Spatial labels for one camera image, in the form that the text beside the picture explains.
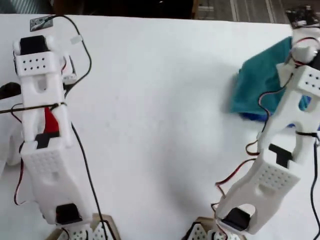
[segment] teal cloth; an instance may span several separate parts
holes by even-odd
[[[264,92],[280,89],[276,65],[286,60],[290,49],[291,37],[287,37],[242,65],[231,96],[230,111],[232,113],[266,115],[258,105],[258,98]],[[261,104],[274,113],[283,94],[284,91],[266,95]],[[307,97],[304,96],[299,103],[299,108],[306,109],[308,103]]]

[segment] red wire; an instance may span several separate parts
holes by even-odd
[[[64,58],[64,66],[62,67],[61,72],[63,72],[67,66],[67,60],[65,57],[63,57],[63,58]]]
[[[222,193],[222,196],[223,198],[226,197],[226,194],[225,192],[223,191],[223,189],[220,187],[220,185],[223,185],[225,183],[227,183],[230,179],[232,179],[236,173],[239,171],[239,169],[246,163],[250,162],[250,161],[254,161],[256,160],[255,158],[251,158],[251,159],[248,159],[248,160],[245,160],[243,161],[226,179],[222,180],[222,181],[217,181],[215,183],[215,186],[220,190],[220,192]]]
[[[251,152],[248,150],[248,147],[250,147],[251,145],[254,145],[258,142],[258,140],[255,140],[254,142],[249,143],[247,146],[245,146],[245,151],[248,155],[250,156],[258,156],[260,153],[259,152]]]
[[[17,186],[16,186],[16,188],[15,188],[14,197],[13,197],[14,204],[17,205],[17,206],[19,206],[19,205],[21,205],[21,204],[23,204],[23,203],[26,202],[26,201],[23,201],[23,202],[21,202],[21,203],[18,203],[18,202],[17,202],[18,190],[19,190],[19,187],[20,187],[20,184],[21,184],[23,175],[24,175],[24,161],[23,161],[22,158],[21,158],[19,181],[18,181],[18,184],[17,184]]]

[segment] white table surface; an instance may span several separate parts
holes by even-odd
[[[12,42],[29,33],[32,15],[0,15],[0,81],[17,81]],[[220,199],[214,183],[247,159],[245,145],[262,124],[228,113],[233,78],[242,63],[291,35],[288,25],[73,16],[92,56],[90,75],[67,102],[88,157],[101,210],[123,240],[178,240]],[[47,29],[70,50],[79,75],[88,66],[71,24]],[[291,150],[293,129],[275,143]],[[84,169],[83,160],[79,166]],[[245,166],[235,177],[249,169]],[[278,213],[252,240],[312,239],[313,159]],[[0,179],[0,238],[42,240],[54,228],[35,203],[15,206],[19,167]],[[82,179],[88,187],[88,179]],[[28,176],[21,198],[31,191]],[[92,194],[90,203],[95,207]],[[314,201],[320,208],[320,184]]]

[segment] black cable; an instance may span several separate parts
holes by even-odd
[[[313,211],[316,223],[318,225],[318,233],[313,238],[313,240],[316,240],[320,236],[320,221],[319,221],[319,217],[318,217],[318,214],[317,214],[317,211],[316,211],[316,208],[315,208],[315,203],[314,203],[314,190],[315,190],[315,185],[316,185],[317,180],[318,180],[318,153],[317,153],[317,148],[318,148],[318,144],[320,142],[320,139],[319,139],[318,134],[316,132],[299,132],[299,131],[296,131],[295,133],[298,134],[298,135],[301,135],[301,136],[310,136],[310,137],[316,138],[316,140],[314,141],[314,144],[313,144],[314,178],[313,178],[311,189],[310,189],[311,207],[312,207],[312,211]]]
[[[72,25],[74,26],[74,28],[75,28],[75,30],[76,30],[76,33],[82,37],[82,35],[80,34],[80,31],[79,31],[77,25],[75,24],[75,22],[74,22],[71,18],[69,18],[69,17],[67,17],[67,16],[65,16],[65,15],[53,15],[53,16],[49,16],[49,17],[44,21],[43,24],[45,24],[46,22],[48,22],[48,21],[50,21],[50,20],[52,20],[52,19],[58,18],[58,17],[65,18],[65,19],[67,19],[70,23],[72,23]],[[65,97],[65,98],[67,97],[67,95],[69,94],[69,92],[71,91],[71,89],[74,88],[75,85],[77,85],[81,80],[83,80],[83,79],[90,73],[91,68],[92,68],[92,58],[91,58],[91,56],[90,56],[90,53],[89,53],[89,51],[88,51],[88,49],[87,49],[87,46],[86,46],[85,41],[84,41],[83,38],[82,38],[81,42],[82,42],[83,48],[84,48],[84,50],[85,50],[85,52],[86,52],[86,54],[87,54],[87,56],[88,56],[88,58],[89,58],[89,68],[88,68],[87,72],[86,72],[82,77],[80,77],[75,83],[70,84],[70,85],[66,85],[66,91],[65,91],[65,94],[64,94],[64,97]]]
[[[90,174],[90,171],[89,171],[89,166],[88,166],[88,161],[87,161],[85,149],[84,149],[84,146],[81,143],[81,140],[80,140],[80,137],[79,137],[79,135],[77,133],[77,130],[76,130],[76,128],[75,128],[75,126],[74,126],[74,124],[72,122],[71,122],[71,127],[72,127],[72,130],[73,130],[73,132],[75,134],[75,137],[76,137],[76,139],[77,139],[77,141],[79,143],[79,146],[80,146],[80,149],[81,149],[81,152],[82,152],[82,155],[83,155],[86,173],[88,175],[88,179],[89,179],[89,183],[90,183],[90,186],[91,186],[92,194],[93,194],[93,197],[94,197],[94,200],[95,200],[96,207],[98,209],[98,214],[99,214],[100,221],[102,223],[104,236],[105,236],[105,239],[108,239],[106,227],[104,225],[104,219],[102,217],[101,210],[100,210],[99,201],[98,201],[98,198],[97,198],[97,194],[96,194],[96,191],[95,191],[94,184],[93,184],[92,179],[91,179],[91,174]]]
[[[15,105],[13,105],[13,106],[11,107],[11,110],[13,110],[15,106],[21,105],[21,104],[22,104],[22,103],[17,103],[17,104],[15,104]],[[10,113],[11,113],[11,115],[12,115],[15,119],[17,119],[17,120],[22,124],[22,121],[20,120],[20,118],[18,118],[17,115],[15,115],[13,111],[11,111]]]
[[[313,144],[313,158],[314,158],[314,178],[313,178],[313,182],[311,185],[311,190],[310,190],[310,201],[311,201],[311,207],[312,207],[312,211],[316,220],[316,223],[318,225],[318,233],[316,234],[316,236],[313,238],[313,240],[318,239],[318,237],[320,236],[320,221],[319,221],[319,217],[315,208],[315,203],[314,203],[314,189],[315,189],[315,185],[318,179],[318,154],[317,154],[317,141],[314,142]]]
[[[61,229],[62,229],[62,231],[64,231],[64,232],[66,233],[66,235],[68,236],[68,239],[67,239],[67,240],[69,240],[69,239],[70,239],[70,234],[69,234],[69,232],[68,232],[64,227],[62,227]]]

